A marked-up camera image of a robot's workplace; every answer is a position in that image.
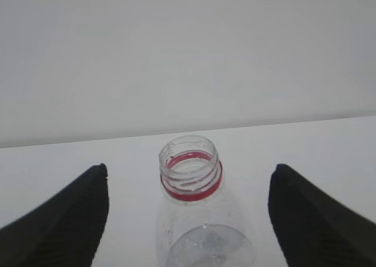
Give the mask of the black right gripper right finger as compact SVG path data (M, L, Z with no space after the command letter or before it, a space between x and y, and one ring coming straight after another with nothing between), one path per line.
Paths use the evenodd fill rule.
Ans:
M286 164L271 175L268 214L288 266L375 266L375 223Z

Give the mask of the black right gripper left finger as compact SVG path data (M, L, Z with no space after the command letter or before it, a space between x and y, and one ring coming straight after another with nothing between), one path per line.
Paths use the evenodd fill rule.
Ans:
M1 266L91 266L108 213L108 171L94 165L1 228Z

